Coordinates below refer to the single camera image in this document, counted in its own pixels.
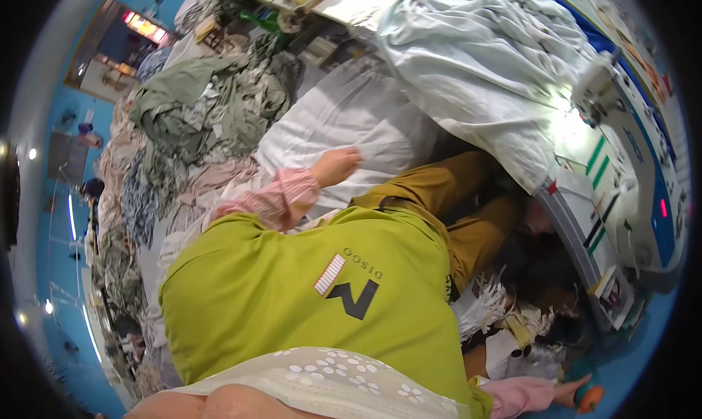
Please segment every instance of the green shirt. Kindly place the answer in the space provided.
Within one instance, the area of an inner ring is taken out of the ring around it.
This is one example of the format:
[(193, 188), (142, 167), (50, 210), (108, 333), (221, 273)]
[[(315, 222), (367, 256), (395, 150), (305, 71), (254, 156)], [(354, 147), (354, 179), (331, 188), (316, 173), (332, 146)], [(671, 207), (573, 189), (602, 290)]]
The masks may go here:
[(336, 347), (475, 405), (479, 418), (491, 400), (468, 386), (448, 274), (440, 233), (404, 209), (351, 207), (294, 236), (235, 213), (181, 252), (159, 299), (186, 384), (278, 350)]

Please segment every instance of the pant leg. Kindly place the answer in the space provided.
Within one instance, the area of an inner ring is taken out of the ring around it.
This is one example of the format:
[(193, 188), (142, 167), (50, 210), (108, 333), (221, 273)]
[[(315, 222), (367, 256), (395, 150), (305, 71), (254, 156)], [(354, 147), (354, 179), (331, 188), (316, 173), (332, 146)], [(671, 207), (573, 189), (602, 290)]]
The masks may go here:
[(516, 199), (501, 196), (446, 229), (451, 245), (449, 252), (454, 258), (452, 277), (459, 292), (463, 292), (475, 273), (485, 268), (497, 254), (520, 212)]
[[(374, 186), (364, 196), (375, 199), (386, 196), (407, 198), (432, 215), (440, 216), (476, 193), (490, 174), (492, 164), (494, 159), (485, 152), (464, 152), (438, 163), (408, 170), (384, 185)], [(361, 202), (354, 199), (353, 204)]]

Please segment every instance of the sewing machine logo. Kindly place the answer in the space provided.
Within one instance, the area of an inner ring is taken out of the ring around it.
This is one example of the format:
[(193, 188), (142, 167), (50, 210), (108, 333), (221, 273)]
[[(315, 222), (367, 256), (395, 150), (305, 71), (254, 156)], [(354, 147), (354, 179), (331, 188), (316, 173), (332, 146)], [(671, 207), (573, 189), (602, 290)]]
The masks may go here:
[(634, 139), (634, 134), (626, 128), (624, 128), (624, 132), (626, 133), (626, 137), (628, 137), (629, 142), (631, 142), (631, 146), (634, 148), (634, 153), (636, 154), (636, 158), (639, 160), (639, 163), (644, 163), (644, 156), (643, 156), (643, 154), (641, 154), (641, 150), (639, 149), (639, 145), (636, 144), (636, 139)]

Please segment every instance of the hand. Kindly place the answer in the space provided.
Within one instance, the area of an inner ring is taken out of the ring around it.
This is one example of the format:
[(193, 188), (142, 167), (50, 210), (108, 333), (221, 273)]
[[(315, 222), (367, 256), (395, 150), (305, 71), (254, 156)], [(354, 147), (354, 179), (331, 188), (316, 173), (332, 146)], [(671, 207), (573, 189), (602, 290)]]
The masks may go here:
[(587, 375), (578, 381), (554, 385), (553, 401), (560, 406), (575, 408), (575, 392), (583, 387), (590, 378), (592, 378), (592, 375)]
[(311, 167), (310, 172), (323, 189), (338, 185), (349, 178), (358, 169), (362, 160), (361, 153), (355, 147), (326, 151)]

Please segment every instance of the wire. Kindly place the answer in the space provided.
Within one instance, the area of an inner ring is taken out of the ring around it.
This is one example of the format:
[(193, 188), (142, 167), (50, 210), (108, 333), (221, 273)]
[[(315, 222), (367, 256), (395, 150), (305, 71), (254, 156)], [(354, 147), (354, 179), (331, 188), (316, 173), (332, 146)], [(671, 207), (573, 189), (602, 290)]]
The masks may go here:
[(634, 253), (634, 246), (633, 246), (633, 244), (631, 244), (631, 230), (629, 230), (628, 239), (629, 239), (629, 249), (631, 249), (631, 257), (632, 257), (632, 259), (634, 259), (634, 269), (636, 270), (636, 278), (640, 279), (641, 273), (639, 272), (638, 264), (636, 264), (636, 253)]

